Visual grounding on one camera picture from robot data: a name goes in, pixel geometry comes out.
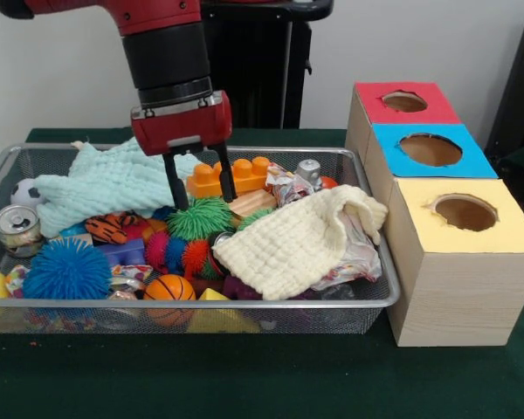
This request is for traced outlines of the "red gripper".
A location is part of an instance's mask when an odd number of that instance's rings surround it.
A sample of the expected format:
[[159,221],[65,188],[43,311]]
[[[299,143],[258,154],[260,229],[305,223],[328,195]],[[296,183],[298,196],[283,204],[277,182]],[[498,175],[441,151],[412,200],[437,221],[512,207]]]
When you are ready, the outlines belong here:
[[189,208],[183,181],[178,177],[174,156],[180,150],[213,149],[221,163],[219,182],[223,199],[237,198],[226,141],[231,137],[231,104],[224,91],[180,104],[157,108],[137,106],[131,111],[134,137],[145,155],[163,155],[171,195],[177,210]]

